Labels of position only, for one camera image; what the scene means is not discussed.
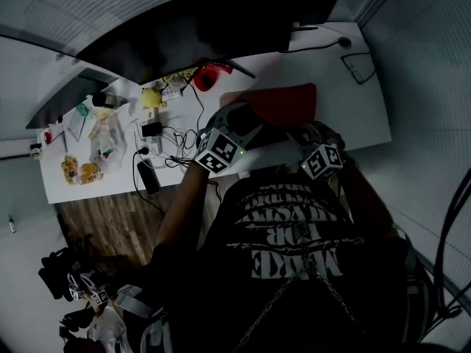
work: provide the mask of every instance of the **plastic bag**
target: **plastic bag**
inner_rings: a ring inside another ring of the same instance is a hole
[[[96,122],[90,134],[90,162],[96,163],[104,173],[117,171],[123,163],[126,143],[116,113]]]

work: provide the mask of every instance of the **desk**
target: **desk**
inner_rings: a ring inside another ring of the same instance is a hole
[[[357,52],[368,52],[361,31],[354,23],[329,23],[318,30],[294,32],[290,50],[332,43],[339,37],[351,39],[351,49],[332,46],[328,49],[301,51],[292,54],[269,53],[235,59],[237,63],[253,72],[256,79],[251,79],[238,71],[231,75],[221,73],[214,87],[206,93],[197,93],[205,107],[200,119],[200,128],[219,109],[219,98],[224,93],[248,89],[280,88],[303,85],[309,82],[317,86],[316,119],[324,122],[339,132],[345,140],[347,150],[373,146],[391,140],[388,117],[383,95],[376,75],[363,85],[357,85],[340,56]],[[138,101],[141,87],[126,79],[118,79],[109,87],[110,93],[123,96],[133,102]],[[127,150],[119,171],[105,174],[102,180],[89,185],[66,184],[60,167],[64,159],[64,148],[61,139],[50,146],[43,146],[40,160],[44,187],[50,204],[69,202],[79,199],[112,195],[134,191],[132,182],[132,155],[135,152],[133,121],[146,119],[148,112],[137,103],[136,111],[130,115],[127,105],[120,107],[119,120],[124,129]],[[168,107],[159,109],[162,122],[175,129],[196,129],[196,119],[201,107],[191,88],[186,88],[183,97],[170,101]],[[71,114],[64,116],[64,126],[68,125]],[[89,162],[91,131],[94,120],[87,118],[79,142],[66,131],[68,153],[77,158],[79,165]],[[175,147],[167,140],[162,140],[163,149],[169,154],[175,153]],[[151,155],[152,164],[162,165],[163,160]],[[218,176],[235,174],[255,168],[263,168],[281,163],[292,163],[300,160],[300,154],[292,143],[283,142],[253,149],[231,168]],[[162,187],[175,185],[182,181],[183,173],[179,167],[156,170]],[[136,176],[138,188],[144,186]]]

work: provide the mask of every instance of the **yellow toy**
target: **yellow toy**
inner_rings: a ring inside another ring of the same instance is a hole
[[[144,88],[141,93],[142,105],[149,109],[162,106],[162,93],[157,88]]]

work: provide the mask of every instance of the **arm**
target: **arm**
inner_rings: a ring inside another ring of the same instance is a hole
[[[157,246],[187,246],[196,250],[209,171],[192,163],[178,186],[177,197],[157,233]]]
[[[381,237],[397,236],[396,231],[391,228],[393,220],[386,205],[352,160],[344,163],[339,179],[356,224],[373,228]]]

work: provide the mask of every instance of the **black t-shirt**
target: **black t-shirt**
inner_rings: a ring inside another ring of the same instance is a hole
[[[304,249],[301,225],[308,232]],[[399,238],[374,238],[374,229],[352,224],[325,182],[300,175],[243,179],[226,193],[198,253],[155,249],[146,297],[168,310],[176,353],[231,352],[270,302],[242,352],[300,352],[320,341],[365,336],[399,343],[407,248]],[[326,286],[309,276],[303,252],[365,334]]]

